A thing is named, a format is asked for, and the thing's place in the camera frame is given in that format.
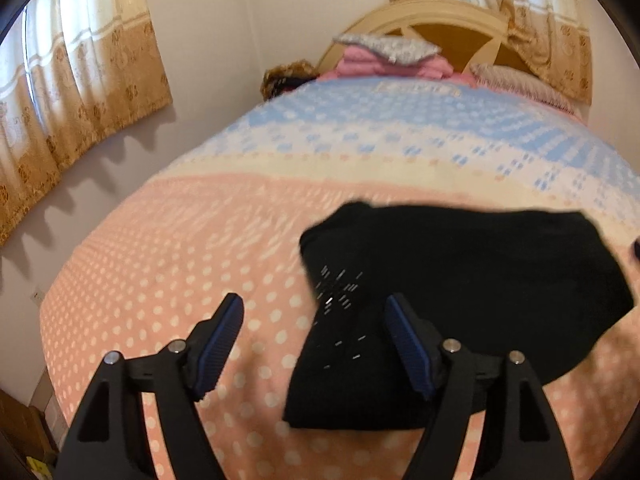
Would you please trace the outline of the black pants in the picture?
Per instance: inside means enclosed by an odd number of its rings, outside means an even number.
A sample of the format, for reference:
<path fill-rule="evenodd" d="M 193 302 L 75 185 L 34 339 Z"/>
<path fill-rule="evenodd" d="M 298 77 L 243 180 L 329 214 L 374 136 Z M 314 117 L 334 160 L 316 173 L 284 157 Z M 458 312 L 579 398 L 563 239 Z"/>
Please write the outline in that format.
<path fill-rule="evenodd" d="M 283 412 L 296 429 L 424 426 L 425 399 L 385 322 L 392 295 L 473 352 L 523 352 L 545 383 L 634 305 L 622 268 L 578 211 L 347 203 L 303 232 L 299 253 L 318 310 Z"/>

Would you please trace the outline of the brown wooden furniture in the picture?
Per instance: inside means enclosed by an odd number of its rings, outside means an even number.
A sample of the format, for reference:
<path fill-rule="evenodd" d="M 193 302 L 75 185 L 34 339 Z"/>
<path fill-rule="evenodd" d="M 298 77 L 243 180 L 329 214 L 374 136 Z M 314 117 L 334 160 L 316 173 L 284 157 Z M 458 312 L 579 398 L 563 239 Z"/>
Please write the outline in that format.
<path fill-rule="evenodd" d="M 58 446 L 42 411 L 0 392 L 1 478 L 52 479 Z"/>

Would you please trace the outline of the striped pink pillow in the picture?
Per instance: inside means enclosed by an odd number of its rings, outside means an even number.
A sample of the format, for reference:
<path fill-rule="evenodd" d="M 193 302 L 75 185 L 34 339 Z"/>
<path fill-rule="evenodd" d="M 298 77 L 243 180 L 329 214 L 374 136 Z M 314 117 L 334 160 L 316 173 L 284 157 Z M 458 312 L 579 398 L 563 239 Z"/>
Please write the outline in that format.
<path fill-rule="evenodd" d="M 514 93 L 575 117 L 582 117 L 569 98 L 534 75 L 509 66 L 490 64 L 472 64 L 470 73 L 478 84 L 491 90 Z"/>

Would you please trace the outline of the pink blue patterned bedspread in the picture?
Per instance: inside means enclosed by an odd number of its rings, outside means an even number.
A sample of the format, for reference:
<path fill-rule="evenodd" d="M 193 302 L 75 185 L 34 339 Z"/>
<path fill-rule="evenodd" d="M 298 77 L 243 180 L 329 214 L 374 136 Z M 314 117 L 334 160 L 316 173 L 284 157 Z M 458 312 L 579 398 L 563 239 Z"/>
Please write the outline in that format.
<path fill-rule="evenodd" d="M 335 79 L 259 105 L 121 203 L 73 252 L 40 315 L 54 392 L 72 418 L 106 352 L 146 356 L 228 292 L 245 321 L 198 406 L 233 479 L 398 479 L 415 431 L 303 431 L 285 393 L 314 316 L 297 249 L 350 200 L 580 210 L 631 287 L 639 180 L 577 118 L 451 82 Z"/>

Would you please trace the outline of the cream wooden headboard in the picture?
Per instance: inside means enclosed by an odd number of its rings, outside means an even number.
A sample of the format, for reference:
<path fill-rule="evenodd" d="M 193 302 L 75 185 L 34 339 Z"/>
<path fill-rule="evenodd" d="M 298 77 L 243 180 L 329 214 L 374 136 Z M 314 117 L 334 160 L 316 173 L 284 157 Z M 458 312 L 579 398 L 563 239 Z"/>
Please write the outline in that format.
<path fill-rule="evenodd" d="M 458 0 L 398 0 L 366 14 L 346 32 L 424 39 L 459 73 L 473 64 L 530 69 L 508 45 L 508 19 Z"/>

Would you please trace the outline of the grey patterned pillow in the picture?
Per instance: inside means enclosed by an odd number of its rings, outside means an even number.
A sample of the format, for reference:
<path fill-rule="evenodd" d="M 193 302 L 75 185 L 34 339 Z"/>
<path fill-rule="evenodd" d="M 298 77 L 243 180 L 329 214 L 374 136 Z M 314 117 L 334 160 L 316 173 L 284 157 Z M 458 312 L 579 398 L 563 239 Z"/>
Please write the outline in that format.
<path fill-rule="evenodd" d="M 337 44 L 360 47 L 385 61 L 403 66 L 416 65 L 442 50 L 424 39 L 375 34 L 341 34 L 334 37 Z"/>

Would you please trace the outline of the pink folded blanket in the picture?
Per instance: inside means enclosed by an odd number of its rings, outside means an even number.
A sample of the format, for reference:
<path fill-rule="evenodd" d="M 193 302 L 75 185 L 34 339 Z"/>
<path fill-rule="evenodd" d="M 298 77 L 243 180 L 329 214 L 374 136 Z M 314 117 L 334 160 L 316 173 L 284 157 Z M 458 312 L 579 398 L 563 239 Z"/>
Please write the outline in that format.
<path fill-rule="evenodd" d="M 424 80 L 440 80 L 476 86 L 471 74 L 457 73 L 451 64 L 439 54 L 424 58 L 418 64 L 400 65 L 391 63 L 373 52 L 357 46 L 344 50 L 340 62 L 333 70 L 319 76 L 319 80 L 360 77 L 404 77 Z"/>

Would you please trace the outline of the beige curtain left window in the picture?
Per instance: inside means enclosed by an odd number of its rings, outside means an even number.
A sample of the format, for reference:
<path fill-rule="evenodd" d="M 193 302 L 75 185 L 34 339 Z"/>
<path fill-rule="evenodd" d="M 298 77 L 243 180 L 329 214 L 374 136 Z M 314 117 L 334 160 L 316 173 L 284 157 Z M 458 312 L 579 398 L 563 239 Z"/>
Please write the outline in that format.
<path fill-rule="evenodd" d="M 146 0 L 30 0 L 1 44 L 1 237 L 90 148 L 171 102 Z"/>

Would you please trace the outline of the brown furry item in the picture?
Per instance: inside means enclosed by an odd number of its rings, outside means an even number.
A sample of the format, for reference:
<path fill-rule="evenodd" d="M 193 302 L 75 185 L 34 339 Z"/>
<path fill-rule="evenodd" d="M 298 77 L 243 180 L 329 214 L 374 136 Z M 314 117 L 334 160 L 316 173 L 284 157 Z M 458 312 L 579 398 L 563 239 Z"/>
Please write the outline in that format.
<path fill-rule="evenodd" d="M 320 76 L 318 70 L 306 60 L 281 64 L 270 68 L 262 77 L 260 93 L 267 102 L 283 93 L 291 92 Z"/>

